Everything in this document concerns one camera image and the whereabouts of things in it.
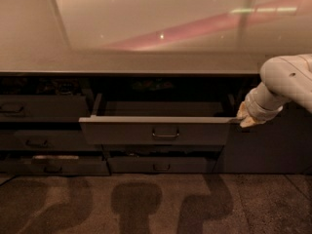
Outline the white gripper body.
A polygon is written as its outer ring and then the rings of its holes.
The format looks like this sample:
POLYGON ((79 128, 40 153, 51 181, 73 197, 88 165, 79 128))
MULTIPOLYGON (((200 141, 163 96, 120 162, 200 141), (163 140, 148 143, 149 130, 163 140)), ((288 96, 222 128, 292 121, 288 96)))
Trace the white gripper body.
POLYGON ((283 109, 284 101, 267 90, 252 89, 245 98, 248 113, 258 121, 270 121, 283 109))

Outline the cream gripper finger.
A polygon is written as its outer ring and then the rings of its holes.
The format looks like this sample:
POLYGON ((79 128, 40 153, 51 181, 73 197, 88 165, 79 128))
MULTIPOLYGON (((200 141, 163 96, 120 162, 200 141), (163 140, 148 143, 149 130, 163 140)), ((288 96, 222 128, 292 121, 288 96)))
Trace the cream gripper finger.
POLYGON ((244 102, 242 102, 239 106, 238 112, 237 112, 237 118, 239 120, 243 120, 248 116, 248 111, 246 109, 246 105, 244 102))
POLYGON ((241 121, 240 127, 245 129, 245 128, 250 128, 250 127, 254 127, 257 125, 261 125, 261 124, 264 124, 264 121, 254 119, 251 116, 247 116, 241 121))

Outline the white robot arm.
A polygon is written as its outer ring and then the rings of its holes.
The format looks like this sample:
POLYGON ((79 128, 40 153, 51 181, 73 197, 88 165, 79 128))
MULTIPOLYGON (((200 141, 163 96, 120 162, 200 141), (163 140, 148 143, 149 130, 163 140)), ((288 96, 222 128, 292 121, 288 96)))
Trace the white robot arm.
POLYGON ((260 68, 260 80, 240 104, 242 128, 274 119, 286 103, 294 101, 312 112, 312 57, 310 54, 271 58, 260 68))

